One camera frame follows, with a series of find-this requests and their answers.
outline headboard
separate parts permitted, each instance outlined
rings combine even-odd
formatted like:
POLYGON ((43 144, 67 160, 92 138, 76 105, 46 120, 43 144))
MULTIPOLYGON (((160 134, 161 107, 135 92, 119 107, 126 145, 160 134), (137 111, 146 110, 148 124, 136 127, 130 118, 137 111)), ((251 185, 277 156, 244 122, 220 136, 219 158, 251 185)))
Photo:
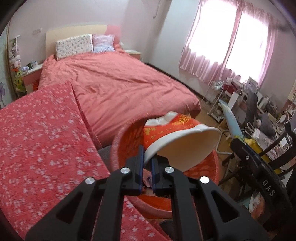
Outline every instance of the headboard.
POLYGON ((113 25, 83 25, 48 30, 45 42, 46 58, 52 54, 56 55, 56 41, 82 34, 114 34, 114 44, 119 44, 121 29, 120 27, 113 25))

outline white wall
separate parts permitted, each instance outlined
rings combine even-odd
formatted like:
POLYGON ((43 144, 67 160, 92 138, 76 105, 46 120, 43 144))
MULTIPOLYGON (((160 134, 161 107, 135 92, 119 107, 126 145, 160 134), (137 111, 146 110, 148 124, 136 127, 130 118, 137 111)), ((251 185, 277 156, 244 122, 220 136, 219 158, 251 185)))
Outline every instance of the white wall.
MULTIPOLYGON (((273 14, 281 23, 284 18, 269 0, 247 0, 254 6, 273 14)), ((204 95, 208 86, 197 77, 178 68, 187 35, 198 8, 198 0, 173 0, 163 24, 156 37, 149 62, 173 75, 180 81, 204 95)), ((296 38, 292 31, 280 32, 275 45, 266 79, 261 87, 262 94, 273 94, 272 100, 282 108, 296 79, 296 38)))
POLYGON ((6 34, 7 34, 7 27, 4 29, 3 33, 0 36, 0 83, 3 83, 3 88, 0 92, 0 94, 2 95, 2 101, 0 102, 0 109, 2 109, 4 105, 10 104, 15 99, 15 94, 12 90, 12 85, 10 82, 8 66, 7 66, 6 34))
POLYGON ((11 19, 9 39, 19 38, 20 56, 25 66, 31 59, 45 59, 45 37, 50 28, 82 24, 109 24, 121 27, 125 48, 143 52, 154 25, 158 25, 167 0, 27 0, 11 19), (42 33, 33 35, 33 30, 42 33))

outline metal bolt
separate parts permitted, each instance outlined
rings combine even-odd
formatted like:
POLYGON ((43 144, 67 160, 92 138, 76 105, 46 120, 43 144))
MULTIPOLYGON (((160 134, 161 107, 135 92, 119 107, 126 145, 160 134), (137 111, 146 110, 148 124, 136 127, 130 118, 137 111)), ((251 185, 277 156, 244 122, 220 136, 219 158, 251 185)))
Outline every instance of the metal bolt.
POLYGON ((95 182, 95 179, 93 177, 88 177, 87 179, 85 179, 85 183, 90 185, 93 184, 95 182))
POLYGON ((165 168, 166 173, 173 173, 174 171, 175 171, 175 169, 173 167, 166 167, 165 168))
POLYGON ((122 174, 127 174, 127 173, 129 173, 131 170, 128 168, 128 167, 123 167, 121 170, 120 170, 120 172, 122 173, 122 174))
POLYGON ((200 178, 200 182, 201 183, 204 183, 204 184, 207 184, 210 182, 210 179, 208 177, 201 177, 200 178))

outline pink curtain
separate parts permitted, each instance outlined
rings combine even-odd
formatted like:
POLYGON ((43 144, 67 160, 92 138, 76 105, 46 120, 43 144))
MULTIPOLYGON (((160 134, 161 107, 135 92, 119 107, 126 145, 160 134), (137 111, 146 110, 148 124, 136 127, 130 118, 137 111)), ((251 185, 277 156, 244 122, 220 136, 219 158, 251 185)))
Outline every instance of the pink curtain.
POLYGON ((261 85, 273 52, 278 24, 269 13, 242 0, 200 0, 179 67, 201 81, 261 85))

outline floral pillow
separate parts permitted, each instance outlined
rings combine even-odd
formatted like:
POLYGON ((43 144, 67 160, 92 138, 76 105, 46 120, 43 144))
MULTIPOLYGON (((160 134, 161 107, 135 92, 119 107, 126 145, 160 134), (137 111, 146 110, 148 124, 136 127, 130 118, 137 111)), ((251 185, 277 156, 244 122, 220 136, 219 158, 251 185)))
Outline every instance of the floral pillow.
POLYGON ((94 53, 114 52, 115 35, 97 35, 93 34, 94 53))
POLYGON ((91 34, 84 34, 57 41, 57 60, 79 53, 93 53, 94 48, 91 37, 91 34))

